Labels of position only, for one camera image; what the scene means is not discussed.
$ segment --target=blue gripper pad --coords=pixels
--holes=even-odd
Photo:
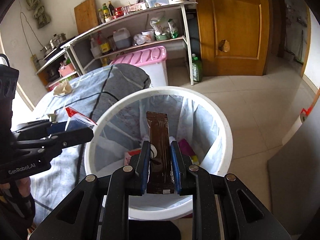
[[[150,163],[150,142],[144,141],[142,149],[144,149],[145,144],[147,144],[146,155],[144,156],[143,171],[141,174],[141,194],[144,194],[147,188],[147,182],[149,177],[149,163]]]
[[[179,170],[177,156],[176,156],[176,150],[173,146],[173,142],[177,143],[177,141],[172,141],[172,143],[170,145],[171,165],[172,165],[172,171],[173,171],[173,177],[174,177],[174,187],[175,187],[177,193],[180,194],[180,192],[181,192],[180,170]]]

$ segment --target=pink basket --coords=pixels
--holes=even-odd
[[[61,66],[58,71],[59,71],[61,76],[65,77],[65,76],[71,74],[72,72],[74,72],[75,71],[75,67],[73,66],[72,63],[70,63],[70,64],[68,64],[66,66]]]

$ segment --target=cutting board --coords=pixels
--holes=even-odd
[[[95,0],[85,0],[75,7],[78,34],[84,33],[99,25]]]

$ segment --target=electrical cord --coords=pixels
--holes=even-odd
[[[29,43],[28,43],[28,40],[27,40],[26,33],[25,33],[25,31],[24,31],[24,28],[23,28],[21,14],[23,14],[23,16],[25,17],[26,22],[28,23],[28,25],[29,25],[30,29],[32,30],[32,32],[33,32],[33,34],[34,34],[34,36],[36,37],[36,39],[37,39],[37,41],[39,42],[39,44],[41,45],[41,47],[44,47],[44,46],[41,44],[41,42],[39,41],[39,39],[38,39],[37,35],[36,35],[36,34],[35,34],[35,32],[33,31],[33,29],[32,29],[32,27],[31,27],[30,23],[29,23],[29,22],[28,22],[28,20],[27,20],[26,15],[24,14],[24,12],[22,12],[22,7],[21,7],[20,0],[18,0],[18,2],[19,2],[19,5],[20,5],[20,21],[21,21],[21,26],[22,26],[23,34],[24,34],[24,37],[26,38],[26,42],[27,42],[28,48],[29,48],[29,50],[30,50],[31,56],[33,56],[33,53],[32,53],[32,51],[31,51],[31,48],[30,48]]]

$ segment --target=brown snack packet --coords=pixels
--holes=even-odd
[[[147,111],[150,127],[150,166],[147,193],[174,193],[167,114]]]

